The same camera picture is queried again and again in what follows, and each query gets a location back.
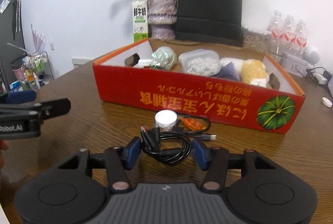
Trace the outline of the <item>water bottle middle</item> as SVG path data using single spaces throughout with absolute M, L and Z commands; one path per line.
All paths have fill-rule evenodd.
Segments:
M 287 52 L 289 48 L 293 46 L 296 39 L 296 33 L 295 33 L 296 26 L 295 26 L 294 16 L 290 14 L 287 15 L 282 30 L 283 30 L 283 34 L 281 36 L 281 45 L 283 48 L 282 50 L 284 52 Z

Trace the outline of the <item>clear seed container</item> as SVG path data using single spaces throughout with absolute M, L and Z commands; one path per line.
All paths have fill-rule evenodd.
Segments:
M 244 28 L 243 48 L 256 52 L 265 53 L 267 51 L 269 37 L 270 37 L 270 32 L 267 30 Z

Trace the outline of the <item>white tin box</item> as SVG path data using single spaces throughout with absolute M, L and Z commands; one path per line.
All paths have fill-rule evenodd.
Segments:
M 295 55 L 285 54 L 282 61 L 282 67 L 285 72 L 305 77 L 307 75 L 308 63 L 304 59 Z

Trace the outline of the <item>milk carton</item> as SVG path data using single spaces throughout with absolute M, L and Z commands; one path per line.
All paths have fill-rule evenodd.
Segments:
M 132 14 L 134 42 L 148 38 L 148 0 L 134 0 Z

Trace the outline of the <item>small white lid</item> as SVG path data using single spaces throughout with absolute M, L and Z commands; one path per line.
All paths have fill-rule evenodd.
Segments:
M 332 108 L 332 106 L 333 106 L 333 103 L 326 97 L 322 97 L 321 103 L 328 108 Z

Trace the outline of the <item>purple knitted cloth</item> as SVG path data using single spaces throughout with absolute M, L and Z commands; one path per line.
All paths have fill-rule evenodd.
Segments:
M 229 62 L 225 66 L 222 66 L 220 71 L 215 75 L 215 77 L 234 80 L 237 82 L 240 81 L 240 76 L 233 62 Z

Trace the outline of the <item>water bottle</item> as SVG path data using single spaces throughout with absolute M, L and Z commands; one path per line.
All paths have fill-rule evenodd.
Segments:
M 275 10 L 267 29 L 270 31 L 268 51 L 271 54 L 279 55 L 280 38 L 283 34 L 283 20 L 281 11 Z
M 295 39 L 295 55 L 300 56 L 304 53 L 307 47 L 308 34 L 306 28 L 306 22 L 304 20 L 299 20 L 296 26 L 296 39 Z
M 295 26 L 294 16 L 290 14 L 287 15 L 282 30 L 283 30 L 283 34 L 281 36 L 281 45 L 283 48 L 282 50 L 284 52 L 287 52 L 289 48 L 293 46 L 296 39 L 296 33 L 295 33 L 296 26 Z

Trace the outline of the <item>black paper bag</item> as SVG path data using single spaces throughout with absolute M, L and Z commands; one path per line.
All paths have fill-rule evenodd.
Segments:
M 178 0 L 177 40 L 242 46 L 243 0 Z

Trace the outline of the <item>water bottle right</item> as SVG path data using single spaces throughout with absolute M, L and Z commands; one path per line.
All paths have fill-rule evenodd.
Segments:
M 295 39 L 295 55 L 300 56 L 304 53 L 307 47 L 308 34 L 306 28 L 306 22 L 304 20 L 299 20 L 296 26 L 296 39 Z

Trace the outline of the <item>cotton pad plastic container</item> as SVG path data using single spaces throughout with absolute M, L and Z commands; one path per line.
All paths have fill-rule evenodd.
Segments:
M 221 63 L 217 52 L 210 49 L 195 49 L 179 55 L 182 71 L 199 76 L 213 76 L 220 72 Z

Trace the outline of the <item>red cardboard box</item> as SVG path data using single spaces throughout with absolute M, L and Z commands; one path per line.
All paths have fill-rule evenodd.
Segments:
M 272 88 L 243 82 L 186 74 L 181 65 L 171 70 L 126 66 L 132 55 L 147 58 L 159 47 L 176 54 L 208 49 L 221 57 L 257 59 L 275 78 Z M 305 94 L 275 59 L 223 44 L 144 39 L 96 59 L 93 72 L 100 98 L 106 102 L 208 118 L 215 123 L 285 134 L 295 121 Z

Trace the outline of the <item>iridescent ball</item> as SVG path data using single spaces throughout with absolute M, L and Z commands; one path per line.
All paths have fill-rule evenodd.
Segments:
M 159 47 L 152 53 L 152 65 L 170 70 L 177 62 L 177 55 L 170 47 Z

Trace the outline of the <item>purple ceramic vase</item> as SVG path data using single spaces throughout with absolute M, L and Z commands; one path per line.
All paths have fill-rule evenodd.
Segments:
M 148 0 L 148 24 L 153 39 L 173 40 L 177 0 Z

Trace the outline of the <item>yellow white plush toy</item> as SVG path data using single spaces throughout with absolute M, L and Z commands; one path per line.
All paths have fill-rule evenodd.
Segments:
M 220 59 L 221 67 L 229 62 L 233 62 L 240 76 L 240 82 L 266 88 L 269 82 L 269 74 L 266 66 L 262 61 L 256 59 L 238 59 L 238 58 L 222 58 Z

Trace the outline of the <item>water bottle left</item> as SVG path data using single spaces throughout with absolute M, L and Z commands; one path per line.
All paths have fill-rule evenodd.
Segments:
M 268 51 L 271 54 L 279 55 L 280 38 L 283 34 L 283 20 L 281 11 L 275 10 L 267 29 L 270 31 Z

